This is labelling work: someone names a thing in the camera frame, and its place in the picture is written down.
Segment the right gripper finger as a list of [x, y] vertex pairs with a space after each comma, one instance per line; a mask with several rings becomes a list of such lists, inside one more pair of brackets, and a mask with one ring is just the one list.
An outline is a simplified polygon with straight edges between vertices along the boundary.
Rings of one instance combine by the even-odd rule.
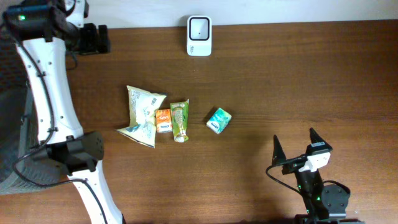
[[272, 165], [276, 166], [278, 164], [285, 162], [287, 158], [284, 154], [280, 141], [276, 135], [273, 136], [273, 144], [274, 144], [274, 149], [272, 155]]
[[312, 144], [318, 144], [318, 143], [324, 143], [323, 138], [320, 137], [320, 135], [313, 129], [309, 129], [310, 132], [310, 140]]

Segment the beige snack bag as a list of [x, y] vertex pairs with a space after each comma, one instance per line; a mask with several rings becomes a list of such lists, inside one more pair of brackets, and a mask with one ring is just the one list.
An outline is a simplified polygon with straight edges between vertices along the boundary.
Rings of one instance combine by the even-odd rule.
[[125, 137], [147, 147], [155, 148], [155, 112], [165, 100], [165, 94], [151, 93], [140, 88], [127, 86], [130, 123], [116, 131]]

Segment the orange small carton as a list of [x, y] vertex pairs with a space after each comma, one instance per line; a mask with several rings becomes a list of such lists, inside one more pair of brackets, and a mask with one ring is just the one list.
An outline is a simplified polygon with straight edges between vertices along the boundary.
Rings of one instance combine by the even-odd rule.
[[171, 110], [157, 110], [155, 112], [156, 128], [158, 133], [168, 133], [172, 131]]

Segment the teal tissue pack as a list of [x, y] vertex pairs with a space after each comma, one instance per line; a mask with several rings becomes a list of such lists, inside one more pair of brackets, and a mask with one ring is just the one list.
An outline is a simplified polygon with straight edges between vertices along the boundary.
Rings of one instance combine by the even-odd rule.
[[206, 122], [206, 126], [216, 134], [221, 134], [231, 121], [232, 116], [222, 108], [218, 108], [211, 118]]

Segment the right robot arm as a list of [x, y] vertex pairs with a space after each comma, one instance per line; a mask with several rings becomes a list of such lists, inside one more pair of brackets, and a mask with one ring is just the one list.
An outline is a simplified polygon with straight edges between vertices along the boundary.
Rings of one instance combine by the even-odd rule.
[[[346, 208], [351, 196], [350, 189], [334, 180], [323, 180], [319, 169], [330, 160], [333, 148], [313, 128], [309, 129], [311, 143], [304, 154], [288, 159], [277, 136], [273, 136], [272, 164], [266, 175], [284, 187], [298, 193], [304, 202], [306, 214], [294, 217], [294, 223], [361, 223], [358, 219], [346, 217]], [[281, 167], [282, 174], [294, 174], [297, 187], [270, 175], [273, 168]]]

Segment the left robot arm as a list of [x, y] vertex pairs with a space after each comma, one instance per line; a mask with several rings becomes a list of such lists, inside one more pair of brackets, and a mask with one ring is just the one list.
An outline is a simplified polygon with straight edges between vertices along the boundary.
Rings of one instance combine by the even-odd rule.
[[73, 107], [66, 54], [106, 53], [106, 26], [85, 23], [86, 1], [23, 1], [9, 6], [3, 23], [25, 66], [38, 122], [38, 146], [25, 159], [46, 162], [66, 175], [92, 223], [124, 223], [103, 172], [102, 135], [85, 133]]

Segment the green snack tube packet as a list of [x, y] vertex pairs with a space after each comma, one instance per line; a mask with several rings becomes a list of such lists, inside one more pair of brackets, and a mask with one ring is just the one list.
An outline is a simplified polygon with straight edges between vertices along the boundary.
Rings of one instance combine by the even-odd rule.
[[184, 143], [189, 140], [187, 136], [189, 100], [171, 103], [170, 109], [174, 141]]

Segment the dark grey plastic basket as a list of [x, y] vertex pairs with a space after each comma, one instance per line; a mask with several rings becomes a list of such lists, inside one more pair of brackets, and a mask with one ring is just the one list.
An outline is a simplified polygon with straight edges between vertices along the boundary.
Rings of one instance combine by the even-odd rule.
[[1, 195], [43, 191], [23, 181], [13, 162], [38, 145], [37, 116], [27, 74], [14, 41], [1, 32]]

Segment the white barcode scanner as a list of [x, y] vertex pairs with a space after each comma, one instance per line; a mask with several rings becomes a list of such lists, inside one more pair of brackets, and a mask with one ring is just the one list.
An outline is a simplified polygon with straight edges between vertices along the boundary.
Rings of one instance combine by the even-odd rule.
[[187, 54], [207, 57], [212, 51], [212, 20], [208, 16], [190, 16], [187, 19]]

